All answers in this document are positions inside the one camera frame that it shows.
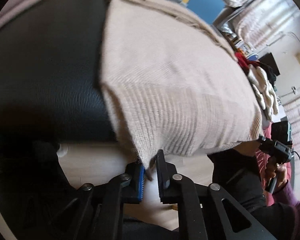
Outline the person's right hand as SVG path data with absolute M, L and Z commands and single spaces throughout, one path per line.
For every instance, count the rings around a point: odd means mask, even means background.
M 275 193 L 285 187 L 288 182 L 287 164 L 278 164 L 275 157 L 269 157 L 265 169 L 265 179 L 266 181 L 270 181 L 273 178 L 277 179 L 276 186 L 273 191 Z

